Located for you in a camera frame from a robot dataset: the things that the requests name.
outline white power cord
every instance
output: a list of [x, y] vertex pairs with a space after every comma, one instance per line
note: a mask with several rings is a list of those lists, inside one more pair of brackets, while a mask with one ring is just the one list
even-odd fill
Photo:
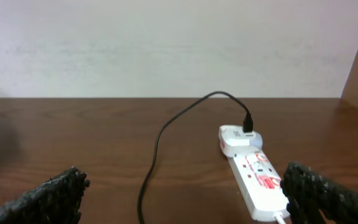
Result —
[[284, 221], [284, 219], [283, 219], [283, 217], [281, 217], [281, 214], [276, 214], [276, 215], [274, 216], [274, 219], [276, 219], [276, 222], [277, 222], [278, 224], [286, 224], [285, 221]]

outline extension cord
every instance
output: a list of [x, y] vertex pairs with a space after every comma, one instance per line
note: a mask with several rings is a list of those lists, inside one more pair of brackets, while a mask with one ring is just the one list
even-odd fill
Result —
[[241, 126], [224, 125], [219, 128], [219, 139], [252, 219], [281, 223], [289, 217], [281, 178], [262, 152], [261, 135], [243, 133]]

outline white wall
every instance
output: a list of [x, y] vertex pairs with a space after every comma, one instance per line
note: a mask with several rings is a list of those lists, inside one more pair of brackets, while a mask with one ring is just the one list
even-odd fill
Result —
[[0, 96], [340, 97], [358, 0], [0, 0]]

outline white power strip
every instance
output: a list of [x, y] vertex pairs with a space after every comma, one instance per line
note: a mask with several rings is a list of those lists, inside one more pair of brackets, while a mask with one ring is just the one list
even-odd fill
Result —
[[241, 126], [224, 125], [219, 128], [219, 139], [252, 219], [284, 223], [290, 216], [288, 199], [280, 188], [280, 176], [262, 152], [261, 135], [243, 133]]

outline brown tabletop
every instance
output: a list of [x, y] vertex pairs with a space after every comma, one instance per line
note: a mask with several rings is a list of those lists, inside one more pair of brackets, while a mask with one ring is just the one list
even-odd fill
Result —
[[[161, 126], [195, 99], [0, 100], [0, 205], [75, 165], [88, 173], [80, 223], [137, 223]], [[298, 161], [358, 192], [358, 110], [337, 99], [244, 99], [282, 175]], [[144, 198], [147, 223], [252, 223], [218, 143], [244, 112], [213, 98], [169, 126]]]

